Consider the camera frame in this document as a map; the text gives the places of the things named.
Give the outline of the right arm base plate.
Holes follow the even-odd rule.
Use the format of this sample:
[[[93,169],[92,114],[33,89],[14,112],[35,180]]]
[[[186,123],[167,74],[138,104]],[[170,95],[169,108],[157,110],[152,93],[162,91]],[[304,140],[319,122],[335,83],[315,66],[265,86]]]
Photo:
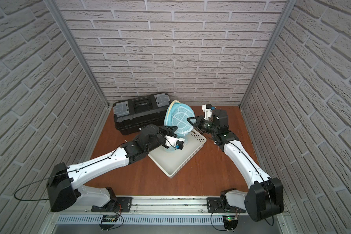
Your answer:
[[[221,197],[208,197],[206,200],[208,213],[246,213],[244,209],[228,205],[227,201]]]

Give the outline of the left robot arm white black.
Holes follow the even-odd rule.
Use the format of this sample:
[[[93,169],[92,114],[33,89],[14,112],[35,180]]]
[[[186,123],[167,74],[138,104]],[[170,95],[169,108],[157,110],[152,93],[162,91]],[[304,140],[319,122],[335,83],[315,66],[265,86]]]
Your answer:
[[[133,164],[159,147],[183,149],[185,139],[175,134],[176,129],[150,124],[143,127],[132,141],[121,144],[112,152],[70,166],[57,164],[46,184],[51,211],[60,212],[76,203],[103,207],[115,200],[111,188],[99,189],[85,184],[107,172]]]

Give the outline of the teal mesh laundry bag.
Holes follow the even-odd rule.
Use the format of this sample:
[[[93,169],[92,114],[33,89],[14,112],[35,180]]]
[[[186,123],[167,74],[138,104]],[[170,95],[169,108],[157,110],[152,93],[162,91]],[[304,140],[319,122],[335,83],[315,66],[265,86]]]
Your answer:
[[[178,129],[175,131],[177,138],[184,138],[193,130],[193,126],[188,123],[187,118],[194,117],[195,113],[193,109],[187,104],[181,103],[180,101],[172,101],[169,105],[165,119],[164,126],[176,126]]]

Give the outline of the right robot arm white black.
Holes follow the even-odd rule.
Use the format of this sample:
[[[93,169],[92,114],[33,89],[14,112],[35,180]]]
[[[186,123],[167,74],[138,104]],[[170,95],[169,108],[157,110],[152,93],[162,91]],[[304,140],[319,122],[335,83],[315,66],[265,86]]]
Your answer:
[[[234,163],[248,186],[247,192],[237,189],[221,193],[223,209],[240,208],[250,218],[261,221],[284,211],[283,184],[270,177],[250,157],[236,134],[229,129],[225,110],[206,109],[204,116],[190,117],[187,121],[200,131],[210,134],[213,142]]]

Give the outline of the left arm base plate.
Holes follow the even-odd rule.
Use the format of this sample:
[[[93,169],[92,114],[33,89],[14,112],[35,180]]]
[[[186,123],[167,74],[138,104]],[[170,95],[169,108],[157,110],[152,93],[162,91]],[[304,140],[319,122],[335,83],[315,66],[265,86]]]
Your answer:
[[[110,200],[107,204],[102,207],[92,206],[91,212],[117,212],[117,213],[128,213],[130,212],[132,197],[117,197],[116,199]]]

